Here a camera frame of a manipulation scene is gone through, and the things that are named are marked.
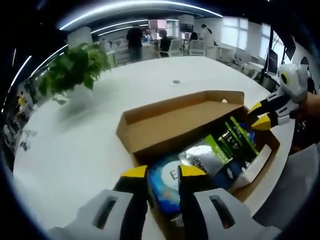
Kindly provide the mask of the person's right hand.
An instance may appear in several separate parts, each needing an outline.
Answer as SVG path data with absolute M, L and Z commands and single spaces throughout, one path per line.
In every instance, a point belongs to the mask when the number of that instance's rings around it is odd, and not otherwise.
M 302 122 L 310 116 L 311 113 L 309 111 L 309 102 L 307 98 L 299 102 L 297 109 L 290 112 L 290 117 L 298 122 Z

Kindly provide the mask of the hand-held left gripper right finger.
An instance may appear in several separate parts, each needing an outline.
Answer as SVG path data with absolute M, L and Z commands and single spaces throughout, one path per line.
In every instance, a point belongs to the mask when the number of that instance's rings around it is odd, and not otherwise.
M 186 239 L 254 239 L 255 221 L 247 206 L 223 188 L 215 188 L 203 170 L 178 166 L 178 191 Z

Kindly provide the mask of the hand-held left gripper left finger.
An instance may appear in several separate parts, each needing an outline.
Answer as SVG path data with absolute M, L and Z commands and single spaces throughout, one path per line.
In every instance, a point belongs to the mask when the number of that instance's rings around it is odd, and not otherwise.
M 105 189 L 77 210 L 65 227 L 48 231 L 51 240 L 140 240 L 148 211 L 148 167 L 123 172 L 113 189 Z

